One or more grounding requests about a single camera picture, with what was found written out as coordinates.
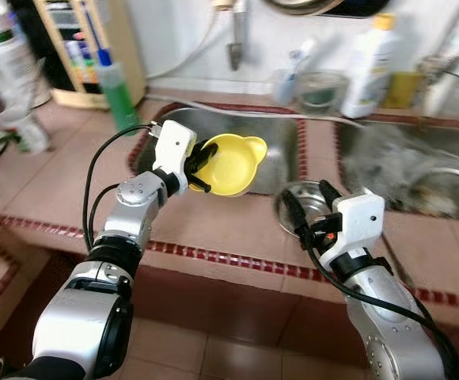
stainless steel sink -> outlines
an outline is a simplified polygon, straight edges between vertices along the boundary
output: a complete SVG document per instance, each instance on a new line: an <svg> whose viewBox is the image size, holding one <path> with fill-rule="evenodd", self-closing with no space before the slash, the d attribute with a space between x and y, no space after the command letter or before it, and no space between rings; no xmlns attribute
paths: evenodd
<svg viewBox="0 0 459 380"><path fill-rule="evenodd" d="M366 121L363 122L363 124L366 126L365 128L347 125L339 125L337 128L342 182L348 190L351 192L365 192L368 190L375 192L387 199L388 208L398 211L414 211L459 219L459 199L457 199L456 211L453 209L453 214L443 214L440 212L440 214L437 215L428 209L430 205L428 205L428 207L422 207L422 204L414 203L414 207L411 207L411 205L403 205L401 200L394 202L393 199L387 198L389 195L388 190L392 186L392 184L387 186L387 183L391 182L389 178L394 179L398 174L401 174L397 173L397 167L399 166L389 164L389 158L393 154L396 154L397 161L399 161L398 158L407 158L404 155L400 156L400 148L396 148L389 142L389 140L393 139L397 134L401 138L404 138L404 141L408 141L404 145L404 148L407 150L409 157L411 154L416 154L416 151L420 152L417 154L421 154L415 157L417 160L417 167L410 168L411 172L414 172L414 170L419 172L422 167L425 168L425 173L421 177L421 186L427 185L429 188L436 190L441 187L448 188L449 185L452 185L450 194L454 194L455 196L453 198L455 198L457 193L459 193L459 175L455 176L452 173L442 173L441 176L431 176L431 173L435 170L446 172L446 169L448 169L446 167L442 169L435 168L437 162L447 162L447 164L443 166L451 165L453 173L459 169L459 128L428 127L424 130L420 130L416 125L405 123ZM365 150L362 148L375 152L379 150L377 147L379 144L381 144L382 148L380 154L375 154L372 157L372 153L369 153L368 160L362 160L362 151ZM441 152L442 159L438 159L437 152ZM417 189L415 189L414 192L412 192L411 189L407 189L407 192L409 191L414 195Z"/></svg>
<svg viewBox="0 0 459 380"><path fill-rule="evenodd" d="M251 192L274 195L283 184L298 179L298 123L295 120L227 116L197 108L178 108L156 119L158 123L165 120L174 120L192 129L198 141L221 133L258 136L266 141L267 156L258 169ZM138 155L135 164L138 173L151 169L156 141L150 141Z"/></svg>

tiled countertop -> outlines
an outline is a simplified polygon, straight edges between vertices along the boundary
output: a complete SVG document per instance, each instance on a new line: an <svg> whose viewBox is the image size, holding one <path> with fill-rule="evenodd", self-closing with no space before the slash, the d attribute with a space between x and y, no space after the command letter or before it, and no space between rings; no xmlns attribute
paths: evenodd
<svg viewBox="0 0 459 380"><path fill-rule="evenodd" d="M265 97L169 91L194 101L271 105ZM150 120L165 102L146 101L139 112ZM0 159L0 222L26 241L85 253L81 235L85 175L96 149L115 133L105 112L48 103L37 111L53 137L54 150L36 156L14 148ZM341 187L335 126L306 123L307 178ZM91 202L102 188L131 176L127 156L139 135L117 140L101 156L93 176ZM286 293L343 302L321 281L297 240L275 220L273 198L221 198L188 192L173 197L154 222L142 263L196 276L223 279ZM95 227L112 209L104 197ZM416 294L441 321L459 325L459 221L387 212L385 236L374 255L394 252L411 276Z"/></svg>

white wall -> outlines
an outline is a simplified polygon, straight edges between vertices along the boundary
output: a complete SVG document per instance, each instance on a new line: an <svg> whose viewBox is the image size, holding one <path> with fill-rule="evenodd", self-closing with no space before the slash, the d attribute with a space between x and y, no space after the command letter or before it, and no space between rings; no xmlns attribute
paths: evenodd
<svg viewBox="0 0 459 380"><path fill-rule="evenodd" d="M259 93L259 83L269 82L275 70L287 67L289 51L312 35L319 37L322 46L311 66L343 70L355 35L372 23L370 19L288 16L263 0L248 2L248 51L240 70L230 69L226 45L233 38L233 26L231 13L223 12L207 47L179 70L151 84ZM182 60L197 45L211 16L210 0L127 0L127 4L147 74ZM385 11L399 16L397 30L403 38L393 69L413 70L441 43L458 15L459 0L392 0Z"/></svg>

green bottle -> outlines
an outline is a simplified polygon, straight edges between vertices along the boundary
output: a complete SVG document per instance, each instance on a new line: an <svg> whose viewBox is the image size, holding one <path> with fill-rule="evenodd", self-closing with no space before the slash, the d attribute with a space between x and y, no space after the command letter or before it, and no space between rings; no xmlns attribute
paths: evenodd
<svg viewBox="0 0 459 380"><path fill-rule="evenodd" d="M105 63L109 62L101 62L101 65L97 66L97 77L103 94L110 105L110 111L116 122L116 129L123 131L140 124L140 117L133 107L129 91L127 91L122 64L116 62L105 65ZM134 135L136 132L130 132L129 135Z"/></svg>

yellow container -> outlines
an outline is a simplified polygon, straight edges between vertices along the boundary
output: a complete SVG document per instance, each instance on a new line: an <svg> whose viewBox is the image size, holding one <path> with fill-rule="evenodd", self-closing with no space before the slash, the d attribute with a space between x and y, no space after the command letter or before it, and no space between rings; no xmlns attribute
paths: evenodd
<svg viewBox="0 0 459 380"><path fill-rule="evenodd" d="M217 135L205 143L216 143L217 153L195 175L212 189L217 196L241 196L252 186L258 165L267 155L267 144L259 137L241 137L226 133ZM190 185L192 190L200 188Z"/></svg>

